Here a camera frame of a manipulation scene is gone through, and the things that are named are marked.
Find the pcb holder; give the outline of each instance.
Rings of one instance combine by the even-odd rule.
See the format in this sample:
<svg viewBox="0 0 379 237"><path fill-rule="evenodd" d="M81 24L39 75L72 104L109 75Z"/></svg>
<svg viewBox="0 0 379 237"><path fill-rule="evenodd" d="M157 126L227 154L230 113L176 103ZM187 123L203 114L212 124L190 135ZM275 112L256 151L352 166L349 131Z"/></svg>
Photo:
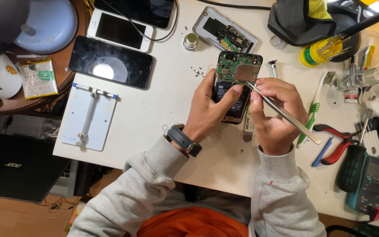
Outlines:
<svg viewBox="0 0 379 237"><path fill-rule="evenodd" d="M118 95L77 83L61 142L101 151Z"/></svg>

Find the white desk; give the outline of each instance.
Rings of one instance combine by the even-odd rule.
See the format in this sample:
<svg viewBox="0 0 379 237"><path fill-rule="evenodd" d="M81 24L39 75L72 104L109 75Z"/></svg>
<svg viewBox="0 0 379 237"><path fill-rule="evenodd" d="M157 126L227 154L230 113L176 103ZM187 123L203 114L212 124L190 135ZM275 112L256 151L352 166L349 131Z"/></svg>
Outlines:
<svg viewBox="0 0 379 237"><path fill-rule="evenodd" d="M272 1L267 1L267 3L262 5L270 6ZM54 155L122 169L127 158L149 149L159 139L163 134L164 124L171 126L187 121L193 92L202 80L201 76L195 77L191 67L197 70L201 67L199 71L207 73L210 68L216 67L219 51L205 42L200 42L195 52L184 51L183 38L191 32L192 26L207 5L197 1L180 1L179 6L181 9L179 20L172 36L164 43L152 45L150 54L155 57L155 63L150 84L146 90L134 89L86 75L76 75L74 82L107 90L120 97L103 151L82 149L61 143L58 139ZM340 74L343 71L342 63L326 63L316 68L301 65L299 61L301 49L297 47L287 46L283 50L274 49L269 44L269 39L273 34L266 27L268 11L216 6L214 8L259 39L259 45L254 51L255 54L260 54L264 58L259 77L270 77L272 74L267 62L277 59L279 78L296 85L306 108L309 108L313 99L321 74L326 71L336 71ZM321 93L321 108L316 122L333 126L341 132L354 132L354 123L359 121L357 105L342 103L342 97L327 101L328 89L328 86L324 87ZM74 88L71 90L66 113L70 108L74 90ZM267 106L266 113L275 114ZM66 116L61 124L60 135L66 122L65 118ZM201 143L203 150L199 156L191 158L175 180L250 196L253 176L259 165L256 152L258 143L256 139L253 139L251 143L245 143L242 139L242 130L243 124L238 126L220 124L216 131ZM308 143L296 151L297 165L305 170L311 180L311 186L307 190L308 197L320 213L351 220L366 219L366 217L358 217L357 213L345 206L345 192L334 186L341 162L331 166L311 168L312 161L330 137L327 133L321 133L319 136L323 140L322 145ZM335 148L337 141L334 140L333 144L329 152Z"/></svg>

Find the brown floor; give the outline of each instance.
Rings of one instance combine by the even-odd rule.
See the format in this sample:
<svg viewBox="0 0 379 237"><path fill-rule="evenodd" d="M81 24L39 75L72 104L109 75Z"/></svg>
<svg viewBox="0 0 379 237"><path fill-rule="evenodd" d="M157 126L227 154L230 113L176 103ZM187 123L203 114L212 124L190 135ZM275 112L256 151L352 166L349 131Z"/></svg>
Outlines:
<svg viewBox="0 0 379 237"><path fill-rule="evenodd" d="M90 193L96 196L104 187L108 186L122 174L121 170L104 175L102 180L92 186ZM48 195L48 202L59 200L57 196ZM76 198L67 199L68 202L74 203ZM48 207L39 206L29 202L13 201L0 198L0 237L64 237L65 225L71 216L72 210L68 208L72 204L64 202L60 210L50 213ZM320 221L327 227L329 225L343 225L352 227L353 221L346 219L318 214ZM342 232L334 232L332 236L349 237Z"/></svg>

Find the tweezers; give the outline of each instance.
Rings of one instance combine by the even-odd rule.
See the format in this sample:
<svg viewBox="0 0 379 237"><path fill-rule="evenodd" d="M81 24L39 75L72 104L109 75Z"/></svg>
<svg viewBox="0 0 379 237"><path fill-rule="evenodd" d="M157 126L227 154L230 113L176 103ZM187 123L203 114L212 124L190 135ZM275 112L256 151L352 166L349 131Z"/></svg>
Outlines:
<svg viewBox="0 0 379 237"><path fill-rule="evenodd" d="M245 85L249 86L251 90L255 90L260 94L261 98L264 102L266 102L267 105L269 105L274 111L276 111L278 114L280 114L284 119L286 119L289 123L291 123L293 126L295 126L299 131L301 131L305 136L307 136L309 139L311 139L314 143L320 144L321 140L314 135L308 128L306 128L301 122L299 122L293 115L291 115L288 111L286 111L282 106L276 103L273 99L270 97L263 96L260 93L260 90L255 87L255 84L247 81L245 82Z"/></svg>

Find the gray watch strap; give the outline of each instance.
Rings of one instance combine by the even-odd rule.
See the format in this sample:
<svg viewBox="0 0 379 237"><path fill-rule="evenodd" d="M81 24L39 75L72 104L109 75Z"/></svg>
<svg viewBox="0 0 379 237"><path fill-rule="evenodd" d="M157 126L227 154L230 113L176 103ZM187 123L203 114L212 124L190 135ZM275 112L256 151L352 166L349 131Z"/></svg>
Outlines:
<svg viewBox="0 0 379 237"><path fill-rule="evenodd" d="M176 125L169 129L168 137L193 157L196 157L201 149L203 149L199 144L194 143L188 138Z"/></svg>

